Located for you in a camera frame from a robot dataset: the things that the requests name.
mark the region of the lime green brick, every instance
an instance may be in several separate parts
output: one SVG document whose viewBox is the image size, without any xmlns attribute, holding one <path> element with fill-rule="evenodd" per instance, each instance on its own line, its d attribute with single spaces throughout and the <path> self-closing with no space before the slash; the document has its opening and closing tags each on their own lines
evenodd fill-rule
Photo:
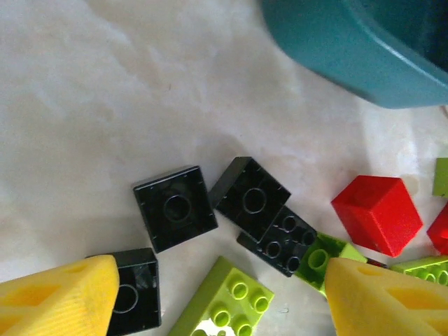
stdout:
<svg viewBox="0 0 448 336">
<path fill-rule="evenodd" d="M 391 266 L 391 270 L 448 286 L 448 256 L 446 255 L 402 262 Z"/>
<path fill-rule="evenodd" d="M 272 291 L 219 257 L 168 336 L 251 336 Z"/>
<path fill-rule="evenodd" d="M 435 162 L 433 195 L 448 197 L 448 157 L 439 157 Z"/>
<path fill-rule="evenodd" d="M 367 262 L 367 258 L 361 255 L 350 243 L 318 233 L 316 241 L 305 253 L 299 269 L 295 275 L 307 282 L 326 297 L 325 273 L 330 258 L 346 258 Z"/>
</svg>

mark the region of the white floor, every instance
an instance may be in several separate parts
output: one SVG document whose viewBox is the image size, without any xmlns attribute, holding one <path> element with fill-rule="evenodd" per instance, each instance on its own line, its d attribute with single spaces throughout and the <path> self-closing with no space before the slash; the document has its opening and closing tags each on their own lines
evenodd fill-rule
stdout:
<svg viewBox="0 0 448 336">
<path fill-rule="evenodd" d="M 388 111 L 290 61 L 249 0 L 3 0 L 0 282 L 148 246 L 130 186 L 201 165 L 210 188 L 252 155 L 317 230 L 347 239 L 331 199 L 357 174 L 401 176 L 426 224 L 440 108 Z M 256 331 L 334 335 L 324 298 L 220 227 L 157 255 L 166 335 L 217 256 L 276 293 Z M 385 257 L 362 250 L 381 261 Z M 422 230 L 399 260 L 433 254 Z"/>
</svg>

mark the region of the red cube block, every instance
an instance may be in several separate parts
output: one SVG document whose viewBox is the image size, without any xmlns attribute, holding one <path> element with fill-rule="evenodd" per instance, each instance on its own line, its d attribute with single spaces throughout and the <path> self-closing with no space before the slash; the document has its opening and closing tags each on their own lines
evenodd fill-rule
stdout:
<svg viewBox="0 0 448 336">
<path fill-rule="evenodd" d="M 428 236 L 441 254 L 448 255 L 448 204 L 428 229 Z"/>
<path fill-rule="evenodd" d="M 423 227 L 401 178 L 357 176 L 331 204 L 355 244 L 391 257 Z"/>
</svg>

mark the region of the toy building block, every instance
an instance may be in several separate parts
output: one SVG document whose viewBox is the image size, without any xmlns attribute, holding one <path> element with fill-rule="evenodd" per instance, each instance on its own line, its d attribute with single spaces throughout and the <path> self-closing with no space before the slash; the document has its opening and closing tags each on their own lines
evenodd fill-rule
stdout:
<svg viewBox="0 0 448 336">
<path fill-rule="evenodd" d="M 239 235 L 237 241 L 266 263 L 291 277 L 298 270 L 316 236 L 315 229 L 284 206 L 260 243 L 257 244 L 244 233 Z"/>
<path fill-rule="evenodd" d="M 105 336 L 118 284 L 110 255 L 0 283 L 0 335 Z"/>
<path fill-rule="evenodd" d="M 367 258 L 361 255 L 350 243 L 318 233 L 317 239 L 305 253 L 295 275 L 326 296 L 324 278 L 330 258 L 347 258 L 362 263 Z"/>
<path fill-rule="evenodd" d="M 111 253 L 118 265 L 120 287 L 108 336 L 160 326 L 158 262 L 151 248 Z"/>
<path fill-rule="evenodd" d="M 435 161 L 433 195 L 448 197 L 448 157 L 439 157 Z"/>
<path fill-rule="evenodd" d="M 448 204 L 439 213 L 427 233 L 434 247 L 441 254 L 448 255 Z"/>
<path fill-rule="evenodd" d="M 252 336 L 273 292 L 219 257 L 168 336 Z"/>
<path fill-rule="evenodd" d="M 360 175 L 331 203 L 353 243 L 391 257 L 423 227 L 401 178 Z"/>
<path fill-rule="evenodd" d="M 325 289 L 338 336 L 448 335 L 448 287 L 333 258 Z"/>
<path fill-rule="evenodd" d="M 213 208 L 260 242 L 291 194 L 252 157 L 236 157 L 209 196 Z"/>
<path fill-rule="evenodd" d="M 218 227 L 199 166 L 142 181 L 134 194 L 155 252 Z"/>
<path fill-rule="evenodd" d="M 392 265 L 391 270 L 448 286 L 448 256 L 402 262 Z"/>
<path fill-rule="evenodd" d="M 377 260 L 370 259 L 370 258 L 367 258 L 367 264 L 374 265 L 374 266 L 381 267 L 381 268 L 387 268 L 386 264 L 379 262 Z"/>
</svg>

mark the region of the teal bin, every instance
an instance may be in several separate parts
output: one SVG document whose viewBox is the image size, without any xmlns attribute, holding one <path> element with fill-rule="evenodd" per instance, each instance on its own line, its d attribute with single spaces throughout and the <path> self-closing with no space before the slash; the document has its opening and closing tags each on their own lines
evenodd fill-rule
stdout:
<svg viewBox="0 0 448 336">
<path fill-rule="evenodd" d="M 261 0 L 298 63 L 377 105 L 448 104 L 448 0 Z"/>
</svg>

